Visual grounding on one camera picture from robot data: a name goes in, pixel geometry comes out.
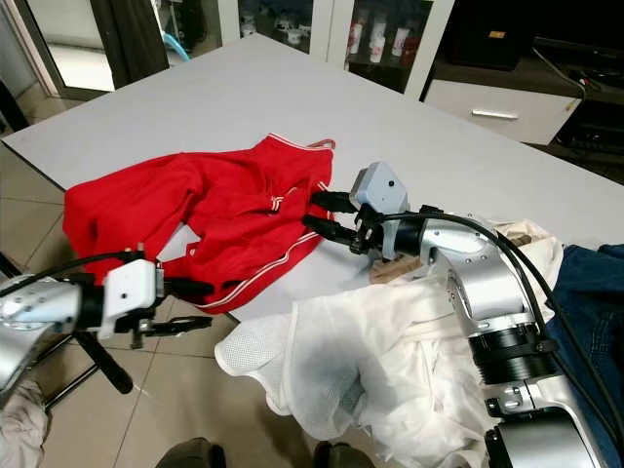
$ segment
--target red jacket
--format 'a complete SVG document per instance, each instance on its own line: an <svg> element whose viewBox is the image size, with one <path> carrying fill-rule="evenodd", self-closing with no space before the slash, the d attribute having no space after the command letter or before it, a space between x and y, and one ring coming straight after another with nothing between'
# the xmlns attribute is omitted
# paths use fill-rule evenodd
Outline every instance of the red jacket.
<svg viewBox="0 0 624 468"><path fill-rule="evenodd" d="M65 194L63 230L80 256L145 247L154 259L181 223L201 238L165 276L214 286L210 313L239 307L288 272L319 244L301 223L327 216L310 205L332 177L332 150L269 135L251 149L177 153L145 161ZM101 281L116 260L87 270Z"/></svg>

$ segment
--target brown object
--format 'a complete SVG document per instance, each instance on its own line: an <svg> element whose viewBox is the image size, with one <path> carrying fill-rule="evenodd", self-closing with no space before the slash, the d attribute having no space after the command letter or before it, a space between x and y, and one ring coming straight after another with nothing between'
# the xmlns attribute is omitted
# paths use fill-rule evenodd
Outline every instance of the brown object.
<svg viewBox="0 0 624 468"><path fill-rule="evenodd" d="M402 255L396 260L375 260L370 268L369 281L372 285L389 283L420 265L420 257L410 255Z"/></svg>
<svg viewBox="0 0 624 468"><path fill-rule="evenodd" d="M403 53L401 54L401 65L410 66L413 64L413 61L416 59L416 52L418 51L419 45L419 37L410 36L406 39L406 42L403 45Z"/></svg>

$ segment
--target cabinet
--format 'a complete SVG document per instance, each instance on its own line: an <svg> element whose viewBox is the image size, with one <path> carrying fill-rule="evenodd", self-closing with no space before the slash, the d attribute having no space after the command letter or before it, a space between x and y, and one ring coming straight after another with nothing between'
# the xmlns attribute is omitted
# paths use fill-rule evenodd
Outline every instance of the cabinet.
<svg viewBox="0 0 624 468"><path fill-rule="evenodd" d="M580 99L434 79L425 104L517 141L548 144Z"/></svg>
<svg viewBox="0 0 624 468"><path fill-rule="evenodd" d="M223 44L272 37L419 99L453 0L218 0ZM303 29L289 34L287 29Z"/></svg>

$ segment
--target blue jeans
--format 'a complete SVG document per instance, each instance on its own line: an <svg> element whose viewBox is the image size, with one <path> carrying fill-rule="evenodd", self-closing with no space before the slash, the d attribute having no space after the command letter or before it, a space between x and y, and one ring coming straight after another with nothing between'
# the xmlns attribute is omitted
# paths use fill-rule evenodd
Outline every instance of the blue jeans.
<svg viewBox="0 0 624 468"><path fill-rule="evenodd" d="M578 246L567 247L553 292L624 417L624 245L602 246L597 252ZM546 329L559 342L559 353L580 384L612 421L604 399L574 351L561 321L555 317ZM607 465L621 467L617 451L602 424L576 389L572 389Z"/></svg>

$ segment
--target black cable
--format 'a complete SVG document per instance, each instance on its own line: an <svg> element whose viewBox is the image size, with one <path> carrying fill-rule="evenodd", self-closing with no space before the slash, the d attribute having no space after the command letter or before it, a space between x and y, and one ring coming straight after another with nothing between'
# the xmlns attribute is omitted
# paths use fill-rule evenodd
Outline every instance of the black cable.
<svg viewBox="0 0 624 468"><path fill-rule="evenodd" d="M59 273L62 273L63 271L69 270L71 268L75 268L77 266L86 265L87 263L93 263L95 261L107 260L110 258L117 258L118 260L121 260L121 261L128 261L128 260L132 260L135 258L139 258L139 256L137 255L138 255L137 252L120 251L120 252L111 252L111 253L100 253L98 255L86 256L84 258L77 258L75 260L68 261L67 263L64 263L63 265L53 266L52 268L48 268L47 270L44 270L40 273L36 273L32 276L28 276L27 278L24 278L19 283L10 285L9 287L0 291L0 297L4 297L5 295L14 293L15 291L18 291L21 288L24 288L28 285L32 285L33 283L36 283L37 281L42 280L48 276L57 275Z"/></svg>
<svg viewBox="0 0 624 468"><path fill-rule="evenodd" d="M565 376L569 379L570 383L574 385L576 390L578 390L578 393L581 394L581 396L585 399L590 408L594 411L594 413L596 414L596 418L601 422L609 438L613 441L613 444L617 448L620 445L620 442L618 441L617 433L615 432L615 429L613 429L613 424L611 424L611 421L606 418L606 416L598 407L589 392L585 389L585 387L583 387L583 385L581 385L581 382L578 381L572 369L566 364L566 361L564 361L562 357L557 353L553 353L553 359L563 371Z"/></svg>
<svg viewBox="0 0 624 468"><path fill-rule="evenodd" d="M583 349L583 346L581 345L578 338L576 337L576 334L574 333L574 330L572 329L572 325L569 322L569 318L567 317L567 314L559 306L559 304L557 303L557 300L555 299L555 295L553 294L553 291L548 286L548 283L546 283L546 280L544 280L542 275L539 273L537 268L535 268L535 266L530 262L527 256L520 249L518 249L515 245L513 245L513 243L509 241L509 239L503 238L501 239L501 241L505 243L505 245L507 245L507 247L509 247L512 250L512 252L514 252L514 254L518 256L521 262L526 265L526 268L528 269L530 274L533 275L535 280L537 280L539 287L546 294L546 298L548 299L551 308L555 312L555 315L557 315L557 317L559 317L559 319L561 320L562 325L564 326L564 330L569 336L570 341L572 342L572 346L574 347L574 350L580 356L581 360L583 361L583 364L585 365L585 367L591 374L592 380L596 384L596 387L598 388L599 392L603 395L604 399L606 400L606 404L608 405L608 408L613 415L613 420L615 421L617 432L619 432L620 443L619 445L618 444L616 445L618 446L618 450L623 452L624 454L624 450L622 448L622 444L624 444L624 421L622 420L622 416L620 412L618 411L617 406L615 405L615 402L613 401L613 398L611 397L611 394L608 391L608 388L606 388L606 384L605 384L605 381L603 380L603 377L596 370L589 356Z"/></svg>
<svg viewBox="0 0 624 468"><path fill-rule="evenodd" d="M396 214L385 214L381 217L381 221L390 221L394 219L441 219L444 221L456 222L459 224L463 224L464 226L468 226L475 231L482 234L484 237L490 239L502 252L509 258L510 263L513 265L520 281L523 285L523 288L527 295L528 305L531 310L534 311L535 322L539 327L539 331L541 336L544 339L548 338L548 333L546 332L546 324L544 323L544 318L542 317L541 310L539 305L537 304L537 298L535 297L535 293L533 292L533 288L530 286L530 282L528 281L527 274L525 273L524 268L518 262L518 259L513 255L512 251L509 248L502 244L496 234L488 230L486 227L483 227L477 221L473 221L472 219L468 219L462 216L457 216L455 214L447 214L447 213L396 213Z"/></svg>
<svg viewBox="0 0 624 468"><path fill-rule="evenodd" d="M550 67L550 69L553 70L555 74L557 74L557 76L559 76L562 80L567 81L569 84L574 85L579 90L581 90L581 101L579 102L579 105L582 104L585 101L585 98L587 97L587 91L585 90L585 87L582 84L580 84L578 81L574 81L569 76L566 76L554 63L552 63L547 58L545 58L542 54L540 54L540 52L537 49L535 49L534 47L531 47L531 49L539 57L540 60L546 63Z"/></svg>

